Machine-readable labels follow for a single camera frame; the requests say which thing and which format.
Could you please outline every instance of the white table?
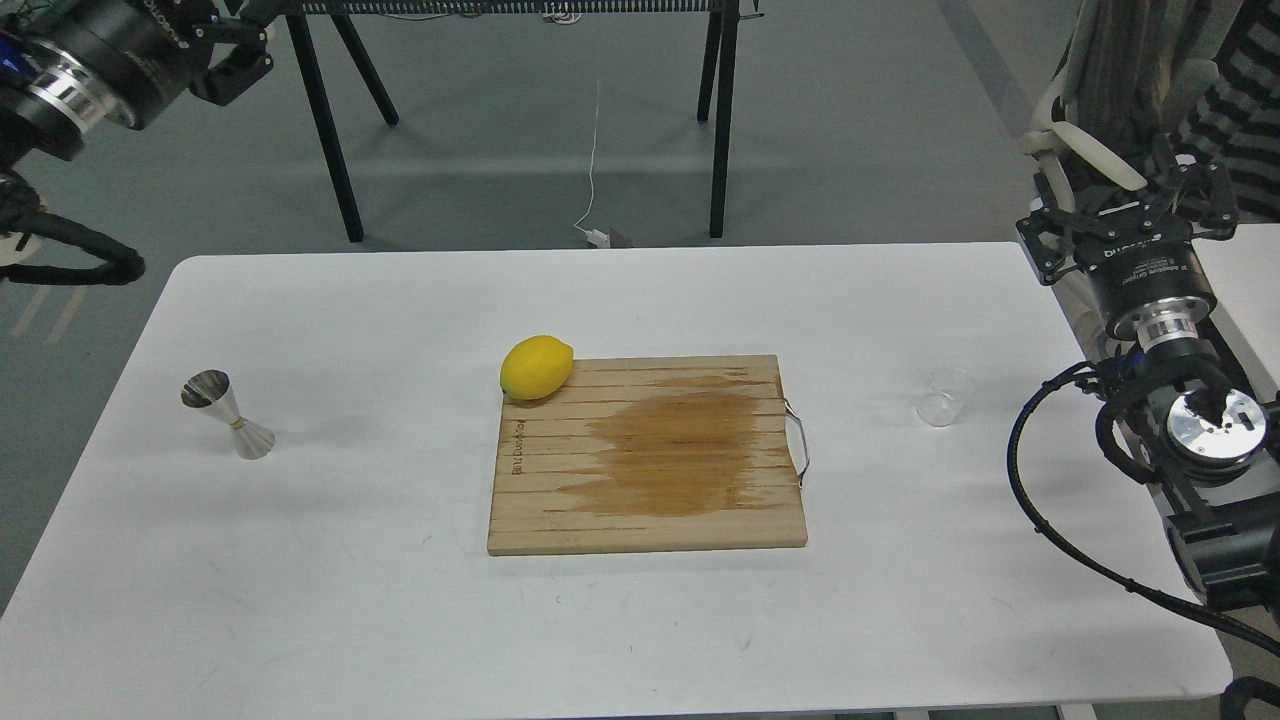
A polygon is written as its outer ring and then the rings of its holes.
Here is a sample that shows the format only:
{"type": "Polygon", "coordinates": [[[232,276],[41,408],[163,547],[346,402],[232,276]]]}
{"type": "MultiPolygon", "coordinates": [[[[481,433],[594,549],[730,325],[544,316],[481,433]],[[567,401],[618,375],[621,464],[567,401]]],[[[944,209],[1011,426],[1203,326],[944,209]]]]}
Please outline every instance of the white table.
{"type": "Polygon", "coordinates": [[[1280,378],[1280,225],[1240,225],[1226,242],[1197,241],[1221,313],[1215,318],[1256,389],[1271,400],[1280,378]]]}
{"type": "MultiPolygon", "coordinates": [[[[12,717],[568,717],[1176,698],[1215,634],[1032,533],[1010,423],[1079,357],[1014,245],[200,258],[169,282],[0,620],[12,717]],[[498,365],[780,356],[809,546],[485,553],[498,365]],[[947,429],[910,409],[970,369],[947,429]],[[182,406],[206,368],[264,460],[182,406]]],[[[1088,552],[1190,597],[1094,400],[1047,404],[1024,474],[1088,552]]]]}

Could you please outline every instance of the wooden cutting board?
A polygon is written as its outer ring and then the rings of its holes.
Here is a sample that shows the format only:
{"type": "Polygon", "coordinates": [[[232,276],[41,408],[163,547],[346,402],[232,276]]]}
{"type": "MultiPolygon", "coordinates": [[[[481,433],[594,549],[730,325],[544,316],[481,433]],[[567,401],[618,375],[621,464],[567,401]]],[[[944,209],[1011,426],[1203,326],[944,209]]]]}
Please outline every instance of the wooden cutting board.
{"type": "Polygon", "coordinates": [[[490,555],[800,547],[778,359],[575,360],[503,398],[490,555]]]}

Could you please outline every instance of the black cable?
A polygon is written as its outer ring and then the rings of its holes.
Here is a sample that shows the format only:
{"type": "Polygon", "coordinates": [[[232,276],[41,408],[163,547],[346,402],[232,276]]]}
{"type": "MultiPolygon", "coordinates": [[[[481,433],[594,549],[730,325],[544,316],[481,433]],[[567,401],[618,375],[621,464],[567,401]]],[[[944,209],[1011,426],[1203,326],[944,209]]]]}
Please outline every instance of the black cable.
{"type": "Polygon", "coordinates": [[[1165,610],[1187,618],[1188,620],[1194,620],[1202,625],[1208,625],[1215,630],[1224,632],[1229,635],[1240,638],[1244,642],[1252,643],[1271,655],[1280,657],[1280,642],[1275,641],[1266,633],[1242,623],[1226,614],[1219,612],[1216,610],[1210,610],[1202,605],[1194,602],[1188,602],[1179,597],[1164,593],[1158,589],[1147,587],[1133,578],[1125,578],[1124,575],[1111,570],[1110,568],[1102,565],[1101,562],[1093,560],[1085,555],[1082,550],[1071,544],[1066,538],[1064,538],[1048,520],[1036,509],[1030,497],[1027,495],[1027,488],[1023,486],[1021,475],[1018,471],[1018,446],[1023,436],[1023,429],[1027,421],[1030,419],[1032,413],[1053,392],[1066,387],[1071,383],[1084,382],[1096,379],[1100,377],[1097,372],[1082,372],[1085,368],[1092,368],[1088,363],[1076,363],[1075,365],[1068,368],[1060,373],[1053,379],[1043,383],[1041,388],[1027,401],[1023,410],[1018,414],[1018,419],[1014,420],[1014,428],[1009,436],[1009,450],[1006,454],[1006,469],[1009,471],[1009,484],[1014,491],[1014,497],[1018,500],[1018,505],[1030,519],[1032,525],[1036,532],[1044,536],[1055,547],[1061,550],[1069,557],[1076,562],[1084,565],[1085,568],[1098,573],[1103,578],[1119,584],[1125,591],[1135,593],[1144,597],[1146,600],[1153,602],[1155,605],[1164,607],[1165,610]]]}
{"type": "Polygon", "coordinates": [[[1251,700],[1261,700],[1271,707],[1280,707],[1280,688],[1260,678],[1236,678],[1219,698],[1221,720],[1244,720],[1244,706],[1251,700]]]}
{"type": "MultiPolygon", "coordinates": [[[[0,10],[4,9],[4,5],[5,5],[5,3],[0,1],[0,10]]],[[[8,12],[8,13],[4,13],[4,15],[0,15],[0,17],[5,18],[6,24],[8,23],[13,23],[13,24],[9,24],[9,27],[5,28],[5,29],[13,31],[13,32],[18,31],[18,28],[23,23],[26,23],[27,20],[29,20],[31,17],[35,15],[37,12],[44,10],[45,8],[50,8],[51,6],[51,4],[49,4],[49,3],[41,3],[38,5],[35,5],[35,4],[31,3],[31,0],[22,0],[20,3],[17,3],[17,5],[18,5],[17,9],[12,10],[12,12],[8,12]]]]}
{"type": "Polygon", "coordinates": [[[142,258],[132,247],[59,215],[32,213],[22,218],[20,224],[13,229],[79,247],[93,258],[102,260],[102,264],[96,268],[84,269],[54,268],[49,265],[0,266],[0,278],[9,282],[60,286],[128,284],[141,278],[146,270],[142,258]]]}

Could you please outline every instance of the white cable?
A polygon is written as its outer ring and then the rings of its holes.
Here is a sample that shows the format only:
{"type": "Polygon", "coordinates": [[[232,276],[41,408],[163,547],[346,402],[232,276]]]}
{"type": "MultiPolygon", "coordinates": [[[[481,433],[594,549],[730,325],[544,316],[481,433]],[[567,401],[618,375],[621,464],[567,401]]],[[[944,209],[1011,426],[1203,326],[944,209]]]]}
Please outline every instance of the white cable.
{"type": "Polygon", "coordinates": [[[558,26],[571,26],[582,19],[582,13],[547,13],[543,19],[558,26]]]}
{"type": "Polygon", "coordinates": [[[600,136],[600,64],[595,64],[595,127],[591,128],[591,161],[586,168],[586,181],[591,183],[591,199],[586,201],[586,213],[573,223],[573,227],[579,231],[588,233],[588,229],[582,227],[582,220],[591,214],[591,205],[595,204],[595,147],[596,140],[600,136]]]}

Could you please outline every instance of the gray floor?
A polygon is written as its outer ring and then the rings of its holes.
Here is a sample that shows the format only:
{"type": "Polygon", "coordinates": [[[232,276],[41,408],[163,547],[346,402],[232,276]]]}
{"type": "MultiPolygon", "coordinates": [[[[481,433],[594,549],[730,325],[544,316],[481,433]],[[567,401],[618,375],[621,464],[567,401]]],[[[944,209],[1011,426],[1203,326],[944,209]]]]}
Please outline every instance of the gray floor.
{"type": "MultiPolygon", "coordinates": [[[[369,231],[358,247],[346,242],[283,28],[275,70],[232,106],[182,97],[142,133],[99,128],[70,165],[27,159],[19,169],[56,211],[136,246],[148,273],[87,292],[0,286],[0,607],[180,260],[581,247],[570,225],[588,205],[598,82],[588,228],[617,228],[639,246],[1007,240],[1032,172],[1011,138],[1065,46],[1074,8],[764,3],[767,17],[742,24],[717,241],[707,237],[712,132],[692,120],[705,26],[687,15],[588,17],[572,27],[532,17],[358,18],[403,118],[394,129],[380,123],[333,28],[314,19],[369,231]]],[[[865,309],[849,311],[856,322],[865,309]]],[[[1230,652],[1240,671],[1276,675],[1274,661],[1230,652]]],[[[1142,703],[1098,716],[1216,712],[1212,702],[1142,703]]]]}

